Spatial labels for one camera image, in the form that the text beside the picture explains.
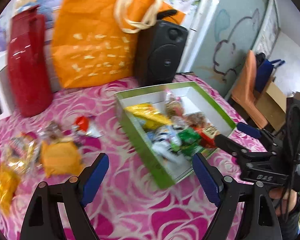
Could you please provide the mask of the person right hand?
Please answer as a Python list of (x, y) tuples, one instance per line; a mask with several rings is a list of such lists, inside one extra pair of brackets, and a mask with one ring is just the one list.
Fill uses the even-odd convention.
[(275, 208), (276, 215), (279, 217), (281, 215), (290, 213), (296, 206), (298, 193), (294, 190), (290, 192), (284, 192), (284, 188), (275, 188), (269, 191), (269, 197), (271, 199), (280, 199), (281, 204), (279, 207)]

